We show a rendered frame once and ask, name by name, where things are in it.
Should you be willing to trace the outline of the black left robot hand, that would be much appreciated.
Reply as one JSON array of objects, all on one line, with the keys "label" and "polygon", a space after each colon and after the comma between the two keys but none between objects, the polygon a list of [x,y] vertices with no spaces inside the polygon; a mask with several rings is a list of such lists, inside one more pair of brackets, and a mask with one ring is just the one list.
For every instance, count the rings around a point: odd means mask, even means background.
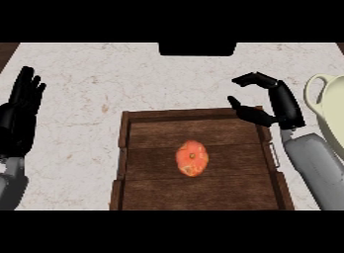
[{"label": "black left robot hand", "polygon": [[9,101],[0,106],[0,161],[9,157],[24,157],[33,149],[46,88],[36,69],[24,66]]}]

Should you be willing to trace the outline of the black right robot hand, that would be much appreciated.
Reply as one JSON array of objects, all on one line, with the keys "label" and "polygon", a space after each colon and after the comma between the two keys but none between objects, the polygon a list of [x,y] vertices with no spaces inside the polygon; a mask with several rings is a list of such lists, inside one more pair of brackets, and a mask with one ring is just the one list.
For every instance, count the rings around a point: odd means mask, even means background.
[{"label": "black right robot hand", "polygon": [[280,124],[281,129],[305,127],[299,103],[284,80],[271,77],[262,72],[252,72],[234,78],[232,82],[241,87],[256,84],[269,91],[275,113],[271,116],[263,110],[244,106],[237,98],[229,96],[228,101],[241,120],[263,127],[271,127],[272,124]]}]

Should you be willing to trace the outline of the brown wooden tray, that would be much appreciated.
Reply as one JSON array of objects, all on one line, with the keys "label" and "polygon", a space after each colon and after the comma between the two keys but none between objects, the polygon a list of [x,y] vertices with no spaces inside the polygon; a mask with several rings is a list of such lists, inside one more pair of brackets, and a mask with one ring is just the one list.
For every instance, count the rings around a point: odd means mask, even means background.
[{"label": "brown wooden tray", "polygon": [[290,211],[266,127],[229,108],[124,112],[114,211]]}]

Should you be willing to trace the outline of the orange squash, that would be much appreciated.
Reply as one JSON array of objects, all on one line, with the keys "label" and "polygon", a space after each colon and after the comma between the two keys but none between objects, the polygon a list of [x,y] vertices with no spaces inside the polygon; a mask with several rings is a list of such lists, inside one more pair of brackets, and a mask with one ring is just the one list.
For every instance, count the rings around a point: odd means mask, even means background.
[{"label": "orange squash", "polygon": [[209,165],[209,152],[201,142],[188,140],[175,153],[179,172],[188,177],[197,177]]}]

